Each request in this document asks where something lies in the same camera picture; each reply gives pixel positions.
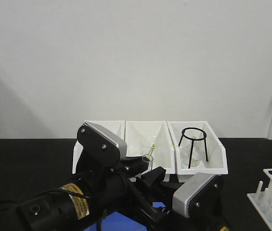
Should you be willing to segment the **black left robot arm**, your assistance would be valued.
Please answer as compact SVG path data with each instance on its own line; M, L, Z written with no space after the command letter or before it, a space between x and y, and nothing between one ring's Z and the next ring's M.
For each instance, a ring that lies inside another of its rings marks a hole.
M156 229L166 214L147 201L148 193L165 177L157 167L142 174L147 158L134 157L112 165L93 156L79 159L70 181L20 204L0 202L0 231L80 231L123 211Z

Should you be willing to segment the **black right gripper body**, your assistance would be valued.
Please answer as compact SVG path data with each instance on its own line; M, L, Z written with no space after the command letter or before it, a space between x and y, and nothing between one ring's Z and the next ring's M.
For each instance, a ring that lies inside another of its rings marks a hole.
M208 213L199 218L184 218L172 211L172 199L166 205L167 216L160 223L161 231L232 231L233 228L223 215L223 208L220 196L219 213Z

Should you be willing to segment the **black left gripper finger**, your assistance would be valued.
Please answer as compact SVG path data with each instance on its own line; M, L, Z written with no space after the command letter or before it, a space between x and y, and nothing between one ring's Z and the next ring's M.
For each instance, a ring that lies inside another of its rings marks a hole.
M165 178L166 170L162 167L157 167L141 176L141 187L144 190L150 190L161 183Z
M148 169L148 158L145 156L127 157L120 163L124 166L124 172L129 177L135 177Z

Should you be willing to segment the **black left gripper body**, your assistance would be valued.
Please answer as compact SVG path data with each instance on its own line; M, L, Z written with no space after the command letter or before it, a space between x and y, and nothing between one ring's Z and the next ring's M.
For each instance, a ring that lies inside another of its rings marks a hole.
M76 165L80 185L88 201L90 214L81 219L77 227L87 228L92 224L101 227L102 219L120 212L149 229L159 229L166 212L153 207L150 198L155 197L159 183L150 190L141 187L141 177L135 182L124 172L120 161L107 165L103 158L82 154Z

